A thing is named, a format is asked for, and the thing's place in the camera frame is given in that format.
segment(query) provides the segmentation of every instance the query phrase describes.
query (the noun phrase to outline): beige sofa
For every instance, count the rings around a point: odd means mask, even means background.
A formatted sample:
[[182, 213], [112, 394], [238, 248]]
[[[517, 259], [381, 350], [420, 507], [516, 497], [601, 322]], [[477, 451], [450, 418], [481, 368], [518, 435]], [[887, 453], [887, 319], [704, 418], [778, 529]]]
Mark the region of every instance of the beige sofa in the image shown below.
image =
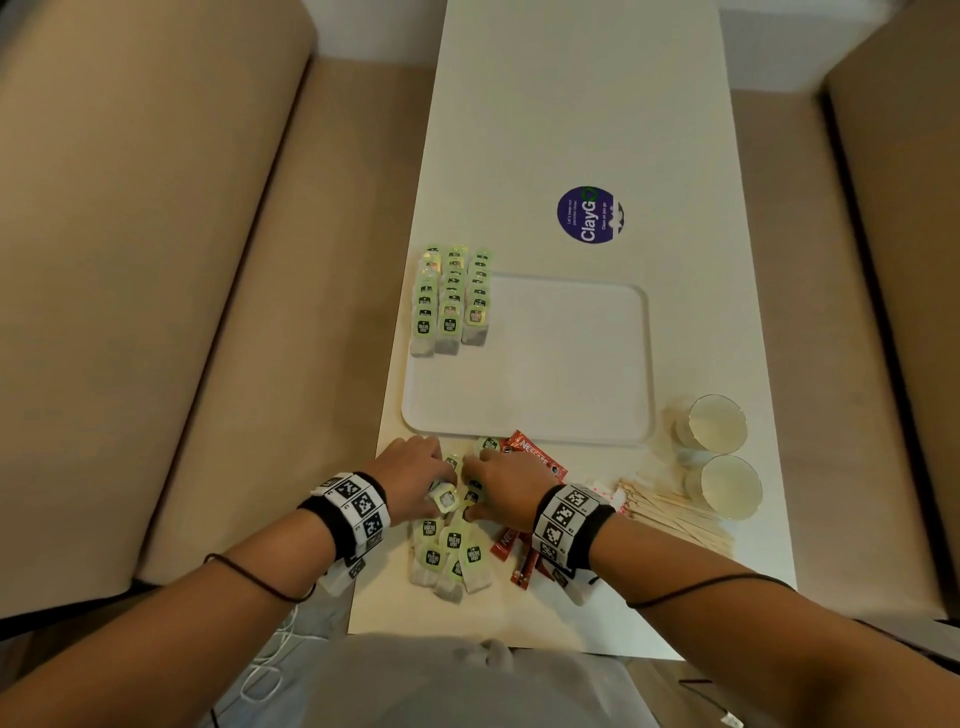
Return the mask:
[[[298, 0], [17, 5], [0, 618], [166, 584], [373, 455], [433, 82], [317, 58]], [[946, 21], [920, 0], [828, 80], [912, 420], [821, 109], [733, 95], [800, 587], [853, 616], [942, 617], [960, 563]]]

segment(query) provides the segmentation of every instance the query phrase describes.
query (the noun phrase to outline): couch backrest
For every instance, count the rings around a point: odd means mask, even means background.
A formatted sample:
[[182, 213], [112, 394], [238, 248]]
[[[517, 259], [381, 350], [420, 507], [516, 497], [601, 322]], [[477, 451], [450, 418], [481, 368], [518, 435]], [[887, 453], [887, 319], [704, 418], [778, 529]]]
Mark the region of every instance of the couch backrest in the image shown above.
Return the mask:
[[960, 3], [915, 0], [828, 88], [960, 579]]
[[0, 21], [5, 617], [130, 585], [315, 31], [299, 0]]

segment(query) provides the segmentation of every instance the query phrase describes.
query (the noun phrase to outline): person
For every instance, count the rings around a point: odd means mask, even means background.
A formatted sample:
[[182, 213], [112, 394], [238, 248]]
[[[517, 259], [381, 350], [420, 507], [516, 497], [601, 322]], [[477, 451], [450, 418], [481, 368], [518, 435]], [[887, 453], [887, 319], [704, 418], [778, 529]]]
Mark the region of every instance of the person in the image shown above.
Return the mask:
[[[429, 484], [456, 482], [435, 438], [396, 440], [360, 473], [382, 488], [393, 525], [436, 515], [424, 498]], [[482, 483], [486, 493], [468, 510], [469, 520], [528, 533], [541, 502], [558, 487], [535, 456], [521, 452], [468, 457], [463, 476]], [[324, 520], [301, 508], [224, 555], [279, 593], [304, 595], [333, 564], [336, 549]], [[691, 664], [784, 725], [946, 726], [960, 716], [952, 674], [781, 584], [716, 581], [752, 574], [720, 555], [613, 515], [592, 536], [587, 558], [628, 603], [653, 603], [643, 616]], [[711, 585], [658, 602], [705, 582]], [[210, 561], [0, 694], [0, 725], [194, 725], [290, 609]], [[347, 637], [329, 650], [311, 725], [616, 724], [610, 712], [591, 711], [578, 673], [568, 670], [564, 687], [564, 668], [551, 673], [549, 653], [443, 639], [382, 640]], [[512, 656], [526, 668], [495, 668]], [[550, 674], [530, 678], [538, 666]], [[603, 682], [594, 682], [607, 690], [594, 707], [617, 698], [610, 696], [613, 683]]]

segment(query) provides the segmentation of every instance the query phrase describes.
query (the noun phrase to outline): white tray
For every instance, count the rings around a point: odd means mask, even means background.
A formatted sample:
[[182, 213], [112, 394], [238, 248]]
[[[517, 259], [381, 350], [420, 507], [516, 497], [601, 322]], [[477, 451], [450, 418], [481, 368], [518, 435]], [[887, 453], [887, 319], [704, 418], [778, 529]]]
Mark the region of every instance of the white tray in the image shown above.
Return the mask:
[[490, 332], [456, 356], [407, 355], [420, 432], [635, 446], [653, 433], [647, 300], [616, 283], [494, 274]]

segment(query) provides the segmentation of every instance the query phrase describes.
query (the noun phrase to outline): hand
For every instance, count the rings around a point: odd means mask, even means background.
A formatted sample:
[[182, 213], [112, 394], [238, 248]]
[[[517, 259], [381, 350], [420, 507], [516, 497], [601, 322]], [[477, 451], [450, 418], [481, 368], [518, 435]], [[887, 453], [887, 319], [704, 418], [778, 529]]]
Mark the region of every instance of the hand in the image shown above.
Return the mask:
[[397, 438], [360, 471], [383, 486], [392, 525], [439, 516], [436, 503], [425, 500], [430, 484], [434, 480], [457, 482], [456, 472], [442, 459], [436, 437]]
[[467, 509], [467, 521], [494, 521], [532, 533], [537, 508], [548, 490], [559, 484], [543, 461], [530, 452], [485, 449], [464, 458], [464, 481], [483, 485], [486, 499]]

